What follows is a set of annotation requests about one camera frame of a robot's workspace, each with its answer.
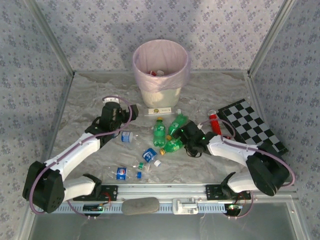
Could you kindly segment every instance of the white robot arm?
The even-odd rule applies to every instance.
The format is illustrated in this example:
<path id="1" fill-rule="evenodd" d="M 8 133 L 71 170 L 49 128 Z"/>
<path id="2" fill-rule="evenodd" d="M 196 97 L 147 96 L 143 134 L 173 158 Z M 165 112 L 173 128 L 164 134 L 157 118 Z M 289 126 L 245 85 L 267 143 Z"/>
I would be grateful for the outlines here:
<path id="1" fill-rule="evenodd" d="M 213 132 L 205 134 L 193 121 L 179 128 L 173 137 L 182 141 L 192 157 L 205 153 L 230 159 L 246 167 L 242 172 L 232 172 L 219 187 L 214 188 L 213 191 L 218 192 L 211 194 L 217 198 L 222 196 L 224 199 L 232 199 L 238 193 L 252 190 L 274 196 L 290 175 L 284 165 L 259 153 L 264 151 L 281 159 L 275 149 L 266 143 L 260 146 L 249 145 L 222 138 Z"/>
<path id="2" fill-rule="evenodd" d="M 136 105 L 131 105 L 131 121 L 138 117 Z M 44 163 L 35 161 L 29 168 L 22 196 L 29 200 L 31 189 L 34 188 L 32 202 L 47 213 L 55 211 L 62 202 L 79 196 L 98 196 L 101 193 L 102 182 L 98 178 L 84 174 L 83 176 L 66 180 L 67 176 L 89 155 L 98 151 L 114 136 L 106 134 L 120 128 L 129 120 L 130 113 L 122 110 L 120 104 L 109 101 L 84 134 L 70 147 L 59 155 Z M 51 166 L 37 182 L 41 172 Z"/>

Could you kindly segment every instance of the checkerboard pattern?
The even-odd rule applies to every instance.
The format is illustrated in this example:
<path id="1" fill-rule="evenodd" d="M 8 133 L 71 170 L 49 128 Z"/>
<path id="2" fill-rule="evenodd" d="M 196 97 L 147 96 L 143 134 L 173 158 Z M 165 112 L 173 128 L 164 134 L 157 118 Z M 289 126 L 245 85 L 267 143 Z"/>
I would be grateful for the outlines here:
<path id="1" fill-rule="evenodd" d="M 242 99 L 220 108 L 217 115 L 234 127 L 236 141 L 252 145 L 268 143 L 280 155 L 288 151 L 246 100 Z"/>

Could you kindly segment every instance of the white trash can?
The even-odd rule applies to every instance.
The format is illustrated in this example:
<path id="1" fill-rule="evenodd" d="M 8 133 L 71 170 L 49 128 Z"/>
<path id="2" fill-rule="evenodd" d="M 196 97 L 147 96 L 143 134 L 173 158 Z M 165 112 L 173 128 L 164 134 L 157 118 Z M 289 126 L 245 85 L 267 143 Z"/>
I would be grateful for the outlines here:
<path id="1" fill-rule="evenodd" d="M 163 39 L 148 41 L 137 48 L 132 62 L 135 81 L 149 108 L 173 107 L 178 103 L 191 69 L 191 59 L 181 45 Z M 159 70 L 164 76 L 149 74 Z"/>

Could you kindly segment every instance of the red bottle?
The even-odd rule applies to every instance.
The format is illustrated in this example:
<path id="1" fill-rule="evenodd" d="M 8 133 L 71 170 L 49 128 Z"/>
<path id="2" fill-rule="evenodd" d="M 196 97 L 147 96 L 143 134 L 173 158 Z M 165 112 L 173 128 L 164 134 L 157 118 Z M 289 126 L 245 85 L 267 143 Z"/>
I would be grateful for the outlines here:
<path id="1" fill-rule="evenodd" d="M 218 118 L 217 112 L 215 110 L 208 111 L 208 116 L 209 116 L 209 119 L 217 119 Z M 212 131 L 215 134 L 221 135 L 221 129 L 219 126 L 219 122 L 218 121 L 210 121 L 210 123 L 211 123 Z"/>

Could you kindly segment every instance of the gray sponge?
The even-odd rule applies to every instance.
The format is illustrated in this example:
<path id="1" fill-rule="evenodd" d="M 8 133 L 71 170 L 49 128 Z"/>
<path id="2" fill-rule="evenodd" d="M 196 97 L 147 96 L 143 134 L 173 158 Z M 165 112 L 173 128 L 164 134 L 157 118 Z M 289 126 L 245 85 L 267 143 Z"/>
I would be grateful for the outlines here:
<path id="1" fill-rule="evenodd" d="M 127 216 L 154 213 L 159 210 L 159 200 L 155 197 L 126 200 L 121 210 Z"/>

